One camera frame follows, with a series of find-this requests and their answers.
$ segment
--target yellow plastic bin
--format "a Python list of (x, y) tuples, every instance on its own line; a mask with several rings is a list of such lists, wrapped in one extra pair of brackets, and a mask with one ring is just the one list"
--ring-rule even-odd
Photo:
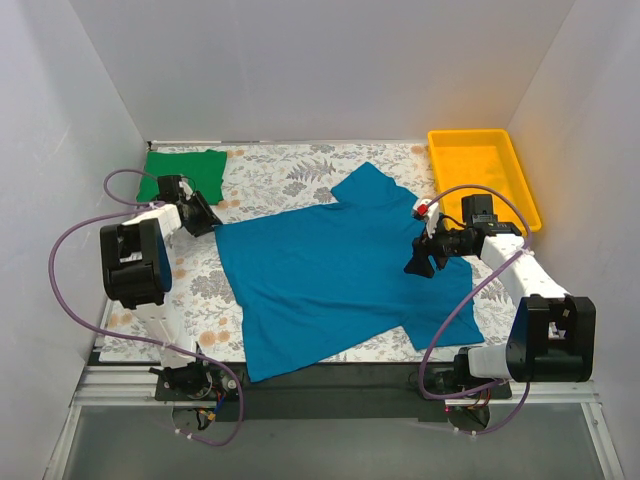
[[(518, 207), (533, 232), (542, 228), (506, 130), (432, 130), (427, 138), (438, 193), (464, 183), (491, 187)], [(461, 198), (474, 193), (487, 192), (478, 189), (453, 192), (440, 201), (441, 211), (462, 221)], [(522, 222), (495, 195), (493, 209), (501, 221), (513, 222), (525, 233)]]

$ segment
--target black bracket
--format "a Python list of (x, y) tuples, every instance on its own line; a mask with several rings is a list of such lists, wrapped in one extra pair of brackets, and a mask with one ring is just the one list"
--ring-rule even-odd
[(179, 368), (149, 369), (149, 373), (157, 375), (167, 388), (186, 395), (195, 395), (209, 384), (207, 372), (207, 367), (201, 362), (192, 362)]
[(507, 341), (517, 382), (586, 382), (593, 368), (596, 307), (587, 297), (520, 300)]
[(102, 227), (100, 250), (102, 280), (111, 300), (129, 309), (162, 305), (171, 290), (171, 267), (158, 220)]
[(187, 199), (180, 186), (180, 175), (164, 175), (158, 177), (157, 200), (172, 203), (178, 208), (182, 225), (194, 237), (213, 231), (214, 225), (222, 225), (222, 221), (211, 210), (200, 191), (195, 191)]
[(436, 231), (431, 237), (425, 228), (422, 235), (413, 240), (413, 255), (404, 268), (405, 273), (432, 278), (436, 272), (429, 257), (433, 259), (435, 267), (442, 270), (449, 257), (480, 257), (485, 237), (508, 233), (521, 235), (513, 223), (498, 221), (498, 216), (493, 213), (491, 195), (463, 197), (462, 218), (465, 223), (460, 225), (464, 228), (447, 230), (443, 222), (445, 218), (446, 215), (440, 215)]

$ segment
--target green towel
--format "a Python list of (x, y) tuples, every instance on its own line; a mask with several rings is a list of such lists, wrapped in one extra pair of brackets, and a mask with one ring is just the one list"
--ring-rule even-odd
[[(191, 179), (189, 185), (200, 190), (209, 205), (222, 200), (222, 174), (227, 164), (227, 152), (158, 153), (147, 154), (144, 171), (154, 176), (182, 175)], [(149, 177), (142, 177), (139, 202), (150, 202), (158, 195), (158, 184)]]

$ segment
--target table surface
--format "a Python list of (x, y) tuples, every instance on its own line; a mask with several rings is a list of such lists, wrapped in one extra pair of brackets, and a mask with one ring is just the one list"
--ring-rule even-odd
[[(213, 207), (225, 223), (334, 202), (330, 189), (366, 161), (417, 196), (435, 194), (424, 145), (212, 145), (161, 147), (158, 151), (180, 153), (207, 149), (226, 150), (229, 155), (222, 185), (225, 200)], [(172, 240), (176, 260), (171, 266), (174, 286), (166, 298), (170, 314), (184, 319), (185, 328), (205, 355), (223, 362), (244, 362), (242, 308), (236, 303), (222, 269), (215, 235), (196, 239), (179, 232)], [(473, 283), (477, 285), (490, 270), (475, 257), (467, 260), (471, 263)], [(146, 336), (143, 324), (119, 302), (108, 302), (106, 308), (106, 328)], [(502, 284), (498, 281), (489, 284), (476, 296), (473, 308), (485, 344), (504, 343), (516, 309)], [(437, 348), (431, 358), (451, 361), (458, 349)], [(412, 347), (404, 330), (398, 327), (324, 361), (414, 362), (421, 360), (422, 354)], [(102, 362), (158, 360), (154, 346), (111, 337), (105, 338), (100, 353)]]

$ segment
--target white wall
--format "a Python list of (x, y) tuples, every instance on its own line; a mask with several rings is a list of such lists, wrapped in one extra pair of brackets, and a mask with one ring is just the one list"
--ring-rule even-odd
[(640, 478), (640, 3), (577, 0), (509, 130), (537, 198), (537, 256), (597, 308), (595, 379)]
[[(117, 211), (101, 180), (141, 165), (145, 145), (67, 0), (5, 0), (0, 23), (0, 477), (32, 480), (92, 340), (53, 299), (49, 249), (71, 224)], [(96, 233), (69, 239), (59, 261), (63, 291), (92, 321), (104, 297)]]
[(71, 0), (146, 140), (506, 127), (573, 0)]

